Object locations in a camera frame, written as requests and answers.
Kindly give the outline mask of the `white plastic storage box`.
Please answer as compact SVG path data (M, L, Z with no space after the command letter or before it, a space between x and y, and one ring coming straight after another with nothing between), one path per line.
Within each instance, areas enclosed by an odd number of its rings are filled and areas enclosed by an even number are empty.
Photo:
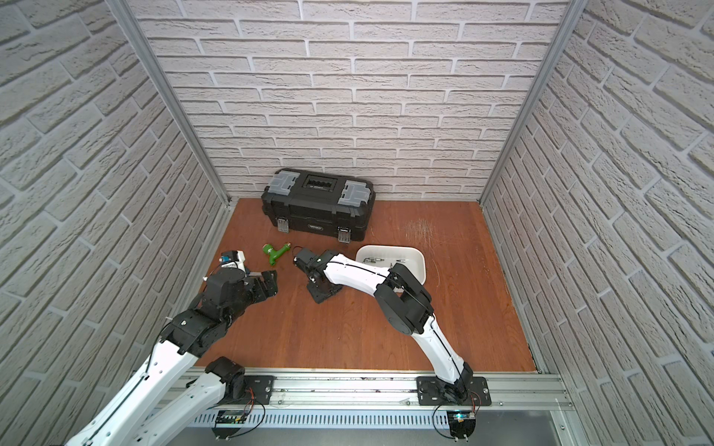
M392 268L395 264L402 264L413 273L421 284L426 282L425 256L414 247L365 245L357 251L355 260L381 268Z

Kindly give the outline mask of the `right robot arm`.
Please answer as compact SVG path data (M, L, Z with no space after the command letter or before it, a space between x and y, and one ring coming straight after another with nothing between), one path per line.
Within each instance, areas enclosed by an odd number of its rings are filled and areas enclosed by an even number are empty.
M443 397L465 401L473 371L453 349L431 304L431 295L403 264L390 268L367 265L327 250L318 255L302 249L294 264L308 278L307 289L320 304L349 287L371 295L398 332L411 336L430 361Z

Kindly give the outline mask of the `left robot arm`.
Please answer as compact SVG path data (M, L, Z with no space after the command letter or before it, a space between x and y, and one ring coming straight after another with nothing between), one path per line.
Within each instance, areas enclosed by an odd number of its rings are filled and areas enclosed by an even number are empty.
M208 277L191 308L161 331L148 359L108 405L68 441L71 445L167 445L205 410L257 401L243 366L220 357L160 411L174 384L229 331L245 310L278 292L276 271L221 268Z

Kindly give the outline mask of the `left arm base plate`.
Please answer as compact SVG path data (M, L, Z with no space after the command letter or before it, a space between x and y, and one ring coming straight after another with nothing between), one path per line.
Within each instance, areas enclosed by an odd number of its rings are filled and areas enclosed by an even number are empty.
M242 375L234 384L232 397L236 404L247 404L251 400L268 405L273 394L274 375Z

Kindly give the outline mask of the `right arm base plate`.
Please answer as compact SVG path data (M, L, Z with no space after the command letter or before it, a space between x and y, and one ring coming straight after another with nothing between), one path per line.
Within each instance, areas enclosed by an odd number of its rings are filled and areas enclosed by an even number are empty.
M418 376L416 393L420 406L492 405L487 380L482 376L472 376L467 384L461 383L457 386L444 383L435 376Z

